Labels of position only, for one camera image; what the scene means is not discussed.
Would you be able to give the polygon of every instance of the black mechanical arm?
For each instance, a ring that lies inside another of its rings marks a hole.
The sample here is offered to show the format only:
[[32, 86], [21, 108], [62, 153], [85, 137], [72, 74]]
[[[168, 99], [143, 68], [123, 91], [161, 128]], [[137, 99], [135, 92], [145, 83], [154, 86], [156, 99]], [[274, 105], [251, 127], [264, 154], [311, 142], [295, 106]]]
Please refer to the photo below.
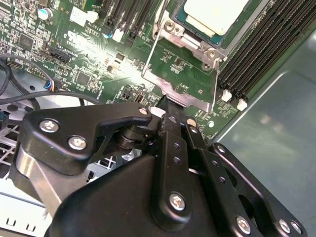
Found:
[[[86, 184], [104, 156], [142, 150]], [[207, 147], [165, 97], [26, 115], [10, 178], [42, 201], [46, 237], [306, 237], [302, 224], [223, 145]]]

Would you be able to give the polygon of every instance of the electrolytic capacitor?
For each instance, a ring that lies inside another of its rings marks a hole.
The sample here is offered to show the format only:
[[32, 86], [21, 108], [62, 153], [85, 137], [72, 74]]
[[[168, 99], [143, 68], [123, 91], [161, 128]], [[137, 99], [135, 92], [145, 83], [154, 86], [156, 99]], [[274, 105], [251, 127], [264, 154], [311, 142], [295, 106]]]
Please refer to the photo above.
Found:
[[43, 21], [50, 20], [53, 17], [53, 12], [49, 8], [38, 9], [39, 19]]

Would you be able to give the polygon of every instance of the black cable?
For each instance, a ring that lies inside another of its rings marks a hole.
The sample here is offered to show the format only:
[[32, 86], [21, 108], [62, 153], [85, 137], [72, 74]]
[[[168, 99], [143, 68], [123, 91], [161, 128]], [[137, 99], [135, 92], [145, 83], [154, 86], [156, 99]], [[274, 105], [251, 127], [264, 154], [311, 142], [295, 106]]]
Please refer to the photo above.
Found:
[[36, 63], [18, 55], [0, 54], [0, 59], [8, 59], [8, 58], [22, 60], [30, 64], [32, 67], [36, 68], [39, 72], [43, 73], [47, 80], [53, 81], [53, 78], [47, 72], [45, 72], [40, 66], [38, 66]]
[[[14, 87], [22, 94], [22, 95], [28, 95], [30, 94], [15, 78], [15, 76], [12, 73], [11, 68], [10, 70], [10, 81], [14, 85]], [[35, 98], [29, 99], [30, 104], [32, 105], [34, 110], [40, 110], [40, 104]]]
[[80, 106], [85, 106], [84, 100], [79, 98]]
[[5, 72], [5, 80], [0, 89], [0, 95], [2, 95], [9, 85], [10, 70], [9, 70], [9, 67], [1, 60], [0, 60], [0, 66], [3, 67], [4, 72]]
[[98, 101], [95, 98], [92, 98], [90, 96], [80, 94], [80, 93], [74, 93], [74, 92], [68, 92], [68, 91], [57, 91], [57, 92], [40, 91], [40, 92], [33, 92], [33, 93], [28, 94], [28, 95], [20, 95], [20, 96], [15, 96], [15, 97], [11, 97], [11, 98], [0, 99], [0, 105], [10, 104], [10, 103], [18, 102], [18, 101], [22, 101], [22, 100], [29, 100], [32, 98], [37, 98], [37, 97], [42, 97], [42, 96], [50, 96], [50, 95], [72, 96], [72, 97], [77, 97], [79, 99], [89, 101], [89, 102], [96, 104], [96, 105], [103, 104], [101, 101]]

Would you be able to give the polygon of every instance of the motherboard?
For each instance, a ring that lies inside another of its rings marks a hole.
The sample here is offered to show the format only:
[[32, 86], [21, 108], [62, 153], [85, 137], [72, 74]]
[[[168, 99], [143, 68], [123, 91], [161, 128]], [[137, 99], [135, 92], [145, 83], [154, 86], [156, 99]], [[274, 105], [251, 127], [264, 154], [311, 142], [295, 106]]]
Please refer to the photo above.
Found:
[[[315, 29], [315, 7], [316, 0], [0, 0], [0, 53], [35, 62], [58, 89], [104, 103], [149, 107], [168, 95], [145, 69], [179, 98], [212, 105], [186, 108], [211, 140]], [[6, 63], [45, 80], [23, 60]]]

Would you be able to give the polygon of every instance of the silver screw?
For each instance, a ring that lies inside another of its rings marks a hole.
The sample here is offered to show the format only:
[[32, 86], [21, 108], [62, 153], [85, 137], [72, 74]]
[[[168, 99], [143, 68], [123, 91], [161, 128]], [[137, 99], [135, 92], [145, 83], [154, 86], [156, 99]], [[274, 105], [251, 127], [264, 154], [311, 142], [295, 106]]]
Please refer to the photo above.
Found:
[[280, 224], [282, 230], [284, 230], [288, 234], [291, 233], [290, 227], [285, 221], [283, 221], [282, 219], [279, 219], [278, 223]]
[[221, 153], [225, 153], [225, 149], [221, 145], [218, 145], [217, 148]]
[[246, 235], [250, 234], [250, 232], [251, 232], [250, 225], [243, 217], [238, 216], [236, 218], [236, 222], [237, 222], [237, 225], [241, 229], [242, 232], [244, 232]]
[[148, 112], [147, 112], [147, 110], [145, 108], [139, 108], [139, 112], [144, 114], [144, 115], [148, 114]]
[[209, 53], [209, 56], [210, 56], [211, 58], [214, 58], [215, 53], [214, 53], [213, 51], [211, 51], [211, 52]]
[[78, 136], [69, 138], [68, 144], [72, 149], [75, 150], [83, 150], [87, 146], [85, 140]]
[[164, 25], [164, 29], [167, 31], [167, 32], [172, 32], [174, 30], [174, 27], [175, 27], [175, 24], [172, 22], [172, 21], [167, 21]]
[[191, 129], [192, 132], [198, 133], [198, 130], [195, 127], [191, 126], [190, 129]]
[[207, 123], [207, 126], [208, 126], [208, 127], [214, 127], [214, 126], [215, 126], [214, 121], [208, 122], [208, 123]]
[[183, 198], [178, 194], [171, 194], [169, 197], [170, 204], [173, 206], [174, 209], [177, 211], [183, 211], [186, 207], [186, 204]]
[[291, 225], [299, 234], [302, 234], [301, 228], [294, 221], [291, 221]]
[[44, 132], [56, 132], [59, 129], [59, 126], [56, 122], [51, 120], [44, 120], [40, 122], [39, 127]]

